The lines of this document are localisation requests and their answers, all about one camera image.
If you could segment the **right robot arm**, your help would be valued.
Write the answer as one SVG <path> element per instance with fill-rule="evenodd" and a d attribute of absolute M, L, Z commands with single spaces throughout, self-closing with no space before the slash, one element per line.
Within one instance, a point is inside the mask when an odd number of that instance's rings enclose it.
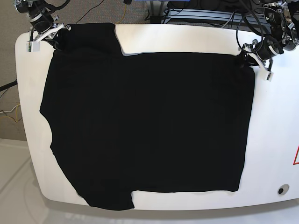
<path fill-rule="evenodd" d="M 26 46 L 27 52 L 38 52 L 41 41 L 49 43 L 56 50 L 62 51 L 64 49 L 64 41 L 59 32 L 62 29 L 70 31 L 71 27 L 63 23 L 56 23 L 59 17 L 53 17 L 52 14 L 66 7 L 68 3 L 67 0 L 56 7 L 44 0 L 14 1 L 16 11 L 20 14 L 26 14 L 31 24 L 29 41 Z"/>

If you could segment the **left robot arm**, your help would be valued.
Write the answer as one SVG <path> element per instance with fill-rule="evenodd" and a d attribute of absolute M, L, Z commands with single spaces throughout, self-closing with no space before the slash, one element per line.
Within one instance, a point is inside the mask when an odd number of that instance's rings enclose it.
<path fill-rule="evenodd" d="M 240 54 L 236 56 L 240 67 L 265 65 L 269 61 L 266 71 L 271 72 L 273 58 L 284 54 L 284 51 L 292 51 L 299 45 L 299 21 L 294 15 L 299 10 L 297 1 L 287 0 L 262 0 L 259 9 L 263 10 L 263 16 L 270 29 L 263 27 L 253 9 L 249 8 L 244 1 L 240 4 L 247 11 L 236 28 L 236 42 Z M 239 42 L 239 29 L 242 23 L 256 35 L 261 41 L 254 40 L 251 44 L 241 45 Z"/>

